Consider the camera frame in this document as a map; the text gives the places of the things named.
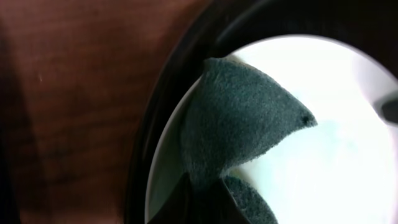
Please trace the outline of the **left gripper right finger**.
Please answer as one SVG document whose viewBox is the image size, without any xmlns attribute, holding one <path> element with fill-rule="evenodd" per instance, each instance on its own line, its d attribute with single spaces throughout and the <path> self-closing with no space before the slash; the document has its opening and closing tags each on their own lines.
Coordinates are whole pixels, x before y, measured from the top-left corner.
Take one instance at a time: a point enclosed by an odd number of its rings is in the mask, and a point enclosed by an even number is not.
<svg viewBox="0 0 398 224">
<path fill-rule="evenodd" d="M 238 208 L 236 201 L 222 179 L 214 184 L 214 223 L 251 224 Z"/>
</svg>

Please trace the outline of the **mint plate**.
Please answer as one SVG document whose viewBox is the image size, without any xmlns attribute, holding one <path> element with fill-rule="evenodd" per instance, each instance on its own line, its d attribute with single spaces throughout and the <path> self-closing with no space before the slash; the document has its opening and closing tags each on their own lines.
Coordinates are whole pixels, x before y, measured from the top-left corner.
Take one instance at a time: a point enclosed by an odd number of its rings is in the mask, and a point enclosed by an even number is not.
<svg viewBox="0 0 398 224">
<path fill-rule="evenodd" d="M 352 46 L 314 35 L 260 40 L 218 58 L 270 76 L 317 121 L 230 172 L 257 190 L 275 223 L 397 222 L 397 124 L 374 109 L 376 100 L 397 92 L 388 70 Z M 205 60 L 157 143 L 147 181 L 146 223 L 188 174 L 180 126 Z"/>
</svg>

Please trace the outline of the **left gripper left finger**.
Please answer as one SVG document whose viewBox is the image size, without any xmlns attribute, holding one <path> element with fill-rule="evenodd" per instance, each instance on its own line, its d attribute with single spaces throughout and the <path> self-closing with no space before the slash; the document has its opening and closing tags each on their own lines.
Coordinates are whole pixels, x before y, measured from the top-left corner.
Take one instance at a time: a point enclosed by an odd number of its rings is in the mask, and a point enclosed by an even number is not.
<svg viewBox="0 0 398 224">
<path fill-rule="evenodd" d="M 189 224 L 193 192 L 188 174 L 182 175 L 161 209 L 148 224 Z"/>
</svg>

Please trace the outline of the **round black tray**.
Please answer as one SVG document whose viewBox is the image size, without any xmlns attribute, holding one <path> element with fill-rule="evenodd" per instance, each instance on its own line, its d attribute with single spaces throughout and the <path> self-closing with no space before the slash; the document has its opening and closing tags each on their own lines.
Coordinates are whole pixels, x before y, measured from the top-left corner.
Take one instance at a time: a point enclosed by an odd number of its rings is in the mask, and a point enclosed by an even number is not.
<svg viewBox="0 0 398 224">
<path fill-rule="evenodd" d="M 312 34 L 339 40 L 370 55 L 397 75 L 397 2 L 274 0 L 212 1 L 165 63 L 147 105 L 131 158 L 126 223 L 143 223 L 150 165 L 178 101 L 208 57 L 223 57 L 257 40 Z"/>
</svg>

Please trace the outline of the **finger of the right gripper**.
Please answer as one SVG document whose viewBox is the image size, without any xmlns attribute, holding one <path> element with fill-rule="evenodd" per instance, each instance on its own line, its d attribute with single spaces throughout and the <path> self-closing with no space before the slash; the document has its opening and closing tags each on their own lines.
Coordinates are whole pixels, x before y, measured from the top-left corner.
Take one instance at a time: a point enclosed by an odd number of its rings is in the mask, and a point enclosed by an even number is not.
<svg viewBox="0 0 398 224">
<path fill-rule="evenodd" d="M 397 92 L 391 92 L 374 102 L 374 109 L 380 118 L 384 121 L 397 124 L 398 102 Z"/>
</svg>

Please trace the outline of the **green and yellow sponge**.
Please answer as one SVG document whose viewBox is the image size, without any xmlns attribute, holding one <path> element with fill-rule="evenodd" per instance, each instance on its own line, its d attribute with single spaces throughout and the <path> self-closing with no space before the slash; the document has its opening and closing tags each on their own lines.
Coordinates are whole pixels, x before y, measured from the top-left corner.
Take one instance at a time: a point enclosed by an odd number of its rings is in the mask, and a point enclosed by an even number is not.
<svg viewBox="0 0 398 224">
<path fill-rule="evenodd" d="M 304 104 L 260 70 L 228 58 L 206 59 L 180 126 L 196 220 L 217 223 L 221 198 L 227 197 L 233 204 L 228 222 L 275 223 L 257 190 L 230 172 L 316 124 Z"/>
</svg>

